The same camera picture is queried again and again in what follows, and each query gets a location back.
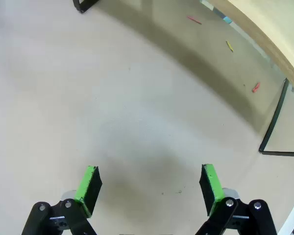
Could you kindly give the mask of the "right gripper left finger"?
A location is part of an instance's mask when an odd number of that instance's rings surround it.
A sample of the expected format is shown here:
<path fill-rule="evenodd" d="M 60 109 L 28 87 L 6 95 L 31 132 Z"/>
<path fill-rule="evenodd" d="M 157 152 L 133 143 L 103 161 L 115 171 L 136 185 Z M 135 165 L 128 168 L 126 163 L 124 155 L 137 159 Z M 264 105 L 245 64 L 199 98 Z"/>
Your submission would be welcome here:
<path fill-rule="evenodd" d="M 88 166 L 73 198 L 60 200 L 51 206 L 47 202 L 33 205 L 23 228 L 23 235 L 61 235 L 65 230 L 73 235 L 95 235 L 89 223 L 102 181 L 97 166 Z"/>

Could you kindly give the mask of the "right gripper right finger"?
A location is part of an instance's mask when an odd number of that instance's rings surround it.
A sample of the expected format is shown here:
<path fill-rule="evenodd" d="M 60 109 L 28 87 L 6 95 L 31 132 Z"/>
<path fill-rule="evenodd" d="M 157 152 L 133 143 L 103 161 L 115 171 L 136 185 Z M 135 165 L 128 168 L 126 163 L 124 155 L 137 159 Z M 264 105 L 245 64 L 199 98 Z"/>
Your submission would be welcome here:
<path fill-rule="evenodd" d="M 199 181 L 208 219 L 197 235 L 222 235 L 236 230 L 240 235 L 277 234 L 267 203 L 262 199 L 243 203 L 236 190 L 223 188 L 212 164 L 203 164 Z"/>

